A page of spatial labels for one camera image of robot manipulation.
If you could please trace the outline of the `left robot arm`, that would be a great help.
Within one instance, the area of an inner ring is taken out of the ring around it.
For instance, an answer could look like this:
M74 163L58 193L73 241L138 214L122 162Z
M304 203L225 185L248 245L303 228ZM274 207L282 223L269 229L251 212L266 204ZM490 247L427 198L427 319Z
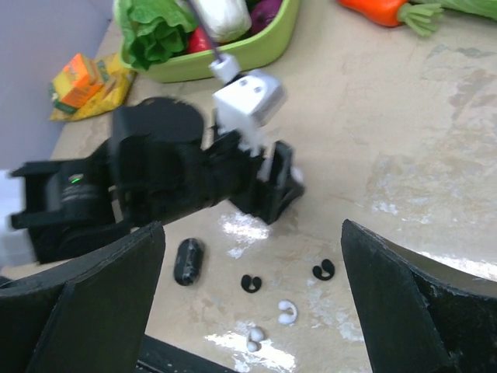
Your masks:
M272 224L304 184L293 149L278 141L242 149L242 133L222 133L203 148L202 113L169 97L113 111L111 135L82 159L27 162L8 179L23 209L5 214L2 244L27 244L38 263L85 255L154 221L164 225L230 201Z

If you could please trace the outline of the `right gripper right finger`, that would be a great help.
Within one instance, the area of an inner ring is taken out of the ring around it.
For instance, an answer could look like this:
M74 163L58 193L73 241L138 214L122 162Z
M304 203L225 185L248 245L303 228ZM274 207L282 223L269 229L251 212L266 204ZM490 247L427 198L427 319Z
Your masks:
M374 372L494 372L496 283L350 220L341 247Z

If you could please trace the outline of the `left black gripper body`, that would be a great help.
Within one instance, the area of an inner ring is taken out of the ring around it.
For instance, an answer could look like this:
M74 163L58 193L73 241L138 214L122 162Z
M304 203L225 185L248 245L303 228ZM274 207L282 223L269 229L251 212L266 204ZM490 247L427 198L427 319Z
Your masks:
M206 150L216 186L214 200L228 199L242 213L272 224L305 192L304 182L294 171L294 149L277 141L271 156L265 156L265 148L252 156L239 148L241 143L237 131L214 132Z

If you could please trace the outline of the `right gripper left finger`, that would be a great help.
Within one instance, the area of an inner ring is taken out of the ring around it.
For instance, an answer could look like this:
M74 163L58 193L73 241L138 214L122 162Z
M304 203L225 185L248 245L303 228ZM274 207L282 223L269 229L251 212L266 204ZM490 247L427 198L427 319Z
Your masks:
M132 372L165 254L159 223L1 286L3 372Z

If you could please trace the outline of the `white earbud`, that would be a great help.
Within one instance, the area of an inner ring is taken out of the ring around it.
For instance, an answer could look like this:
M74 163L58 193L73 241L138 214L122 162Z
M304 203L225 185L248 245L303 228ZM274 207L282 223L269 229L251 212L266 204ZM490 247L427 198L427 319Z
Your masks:
M290 326L293 325L298 317L298 310L296 305L289 300L281 300L278 303L278 309L281 311L278 316L278 323Z
M252 327L247 336L246 347L251 353L256 352L260 349L260 343L265 339L265 334L259 327Z

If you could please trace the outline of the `white earbud charging case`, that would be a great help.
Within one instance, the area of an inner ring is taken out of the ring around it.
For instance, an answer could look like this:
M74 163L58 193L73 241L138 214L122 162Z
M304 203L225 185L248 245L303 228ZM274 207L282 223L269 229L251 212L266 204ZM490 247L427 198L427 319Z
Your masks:
M303 175L302 171L300 169L298 169L297 167L293 167L291 169L291 175L292 175L295 182L297 182L299 184L304 183L304 175Z

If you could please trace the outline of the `white earbud front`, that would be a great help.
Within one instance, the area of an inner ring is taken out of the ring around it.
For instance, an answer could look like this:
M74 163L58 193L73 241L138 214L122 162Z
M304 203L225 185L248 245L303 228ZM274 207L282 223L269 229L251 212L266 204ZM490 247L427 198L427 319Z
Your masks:
M252 327L247 336L246 347L251 353L256 352L260 349L260 343L265 339L265 334L259 327Z

